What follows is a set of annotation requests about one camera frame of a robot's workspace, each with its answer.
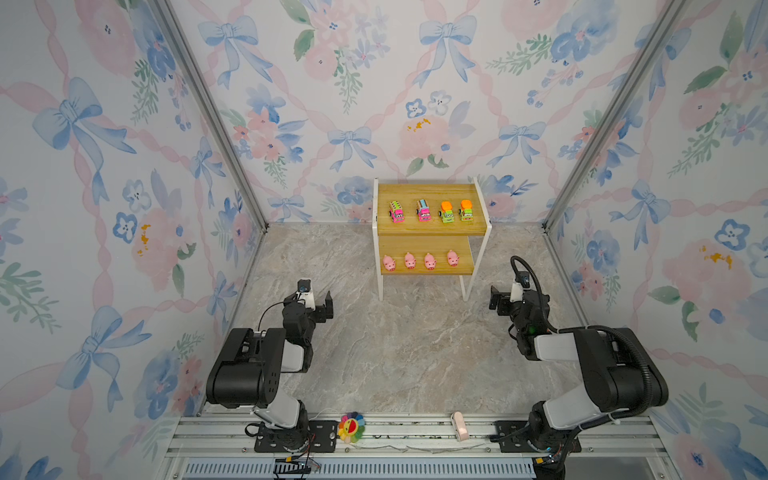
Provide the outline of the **pink pig toy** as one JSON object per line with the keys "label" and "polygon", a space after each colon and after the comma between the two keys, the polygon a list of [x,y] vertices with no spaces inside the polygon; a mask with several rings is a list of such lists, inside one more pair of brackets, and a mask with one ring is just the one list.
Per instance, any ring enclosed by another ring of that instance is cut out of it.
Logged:
{"label": "pink pig toy", "polygon": [[411,254],[410,252],[408,252],[404,256],[404,263],[405,263],[405,266],[406,266],[407,269],[409,269],[409,270],[414,269],[416,267],[416,258],[415,258],[415,256],[413,254]]}
{"label": "pink pig toy", "polygon": [[424,256],[424,265],[427,270],[434,270],[437,265],[436,258],[431,253],[427,253]]}
{"label": "pink pig toy", "polygon": [[382,258],[382,264],[386,271],[393,272],[396,270],[396,261],[389,255],[385,255]]}
{"label": "pink pig toy", "polygon": [[446,259],[450,267],[457,267],[460,262],[460,256],[454,250],[449,250],[446,254]]}

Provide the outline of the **orange yellow toy truck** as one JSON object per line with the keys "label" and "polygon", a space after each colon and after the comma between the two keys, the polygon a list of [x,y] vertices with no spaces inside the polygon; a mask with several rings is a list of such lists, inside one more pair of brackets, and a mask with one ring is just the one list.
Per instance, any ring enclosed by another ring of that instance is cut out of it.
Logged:
{"label": "orange yellow toy truck", "polygon": [[463,199],[459,208],[460,219],[462,222],[471,222],[474,219],[473,203],[469,199]]}

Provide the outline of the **orange green toy truck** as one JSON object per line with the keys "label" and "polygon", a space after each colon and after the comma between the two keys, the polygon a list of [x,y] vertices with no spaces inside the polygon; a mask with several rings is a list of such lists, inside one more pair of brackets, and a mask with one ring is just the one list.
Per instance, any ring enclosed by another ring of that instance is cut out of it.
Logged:
{"label": "orange green toy truck", "polygon": [[441,202],[439,215],[444,224],[450,224],[455,221],[454,209],[450,201]]}

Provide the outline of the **pink green toy truck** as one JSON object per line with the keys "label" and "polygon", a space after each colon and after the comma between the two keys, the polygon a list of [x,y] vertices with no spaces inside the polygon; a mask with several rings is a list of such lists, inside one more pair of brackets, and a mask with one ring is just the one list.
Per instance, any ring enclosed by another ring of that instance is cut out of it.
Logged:
{"label": "pink green toy truck", "polygon": [[405,221],[404,210],[399,201],[393,200],[390,202],[389,215],[394,224],[403,223]]}

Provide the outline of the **pink teal toy truck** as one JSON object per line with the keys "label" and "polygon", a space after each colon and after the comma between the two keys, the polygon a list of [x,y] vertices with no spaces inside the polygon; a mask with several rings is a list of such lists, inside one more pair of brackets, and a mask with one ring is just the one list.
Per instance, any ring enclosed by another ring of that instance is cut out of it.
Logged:
{"label": "pink teal toy truck", "polygon": [[428,222],[432,219],[429,204],[425,199],[417,201],[417,217],[420,222]]}

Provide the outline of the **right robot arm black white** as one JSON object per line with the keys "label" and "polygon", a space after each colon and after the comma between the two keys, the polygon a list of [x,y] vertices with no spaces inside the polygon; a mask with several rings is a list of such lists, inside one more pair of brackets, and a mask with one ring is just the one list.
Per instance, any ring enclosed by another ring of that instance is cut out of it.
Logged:
{"label": "right robot arm black white", "polygon": [[581,383],[557,398],[534,404],[522,427],[505,431],[498,424],[492,442],[565,452],[585,430],[667,403],[667,382],[631,329],[554,326],[549,321],[550,297],[543,293],[531,265],[518,255],[510,257],[510,265],[512,287],[508,291],[492,287],[489,308],[509,317],[508,335],[526,360],[573,362],[579,367]]}

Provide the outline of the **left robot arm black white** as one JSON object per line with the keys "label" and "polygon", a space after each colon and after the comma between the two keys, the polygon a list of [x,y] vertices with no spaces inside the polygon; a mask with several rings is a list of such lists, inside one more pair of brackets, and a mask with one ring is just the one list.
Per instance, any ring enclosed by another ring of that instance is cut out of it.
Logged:
{"label": "left robot arm black white", "polygon": [[256,331],[234,328],[228,334],[206,382],[206,400],[226,409],[249,407],[256,421],[245,427],[257,452],[304,452],[312,442],[304,403],[280,387],[284,373],[306,373],[314,355],[318,324],[334,317],[333,297],[316,304],[301,288],[278,303],[280,327]]}

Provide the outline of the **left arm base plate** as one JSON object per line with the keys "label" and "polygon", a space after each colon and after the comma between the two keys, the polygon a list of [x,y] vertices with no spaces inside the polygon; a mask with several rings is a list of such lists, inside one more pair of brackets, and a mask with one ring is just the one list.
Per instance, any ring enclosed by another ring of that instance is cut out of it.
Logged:
{"label": "left arm base plate", "polygon": [[268,428],[258,425],[253,435],[256,453],[296,454],[333,453],[337,445],[338,423],[334,420],[300,421],[296,427]]}

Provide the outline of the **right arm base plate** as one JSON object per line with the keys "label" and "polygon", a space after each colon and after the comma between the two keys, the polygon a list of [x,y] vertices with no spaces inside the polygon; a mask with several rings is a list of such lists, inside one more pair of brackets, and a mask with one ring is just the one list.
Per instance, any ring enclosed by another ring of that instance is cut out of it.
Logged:
{"label": "right arm base plate", "polygon": [[496,432],[489,437],[500,445],[502,453],[563,453],[569,431],[553,430],[546,424],[530,426],[522,420],[497,420]]}

